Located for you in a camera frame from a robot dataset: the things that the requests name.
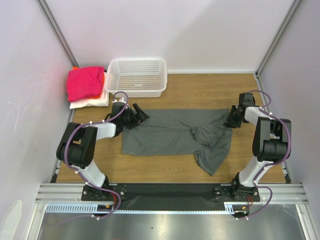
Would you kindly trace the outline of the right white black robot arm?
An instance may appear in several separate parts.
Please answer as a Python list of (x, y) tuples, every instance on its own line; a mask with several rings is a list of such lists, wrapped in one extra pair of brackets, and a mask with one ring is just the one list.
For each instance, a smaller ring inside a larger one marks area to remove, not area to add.
[(232, 179), (228, 193), (236, 201), (244, 201), (259, 194), (258, 183), (273, 166), (280, 165), (291, 153), (291, 121), (266, 112), (257, 106), (251, 92), (239, 95), (224, 126), (240, 128), (243, 123), (255, 126), (252, 142), (253, 157), (247, 166)]

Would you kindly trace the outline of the grey t shirt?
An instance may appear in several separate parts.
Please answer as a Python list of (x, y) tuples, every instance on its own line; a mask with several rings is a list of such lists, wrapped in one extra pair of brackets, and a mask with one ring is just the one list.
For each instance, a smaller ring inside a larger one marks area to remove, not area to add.
[(149, 119), (122, 132), (124, 155), (193, 155), (213, 175), (230, 152), (232, 130), (224, 125), (229, 110), (148, 109)]

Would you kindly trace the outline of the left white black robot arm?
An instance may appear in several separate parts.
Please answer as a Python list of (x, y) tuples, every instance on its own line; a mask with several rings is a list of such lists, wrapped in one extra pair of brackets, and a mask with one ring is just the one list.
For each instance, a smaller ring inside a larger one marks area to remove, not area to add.
[(56, 156), (84, 180), (97, 199), (105, 200), (115, 192), (111, 189), (108, 177), (94, 161), (96, 142), (117, 137), (123, 130), (129, 131), (149, 118), (137, 103), (130, 107), (125, 102), (114, 102), (111, 113), (102, 121), (84, 124), (70, 122), (58, 145)]

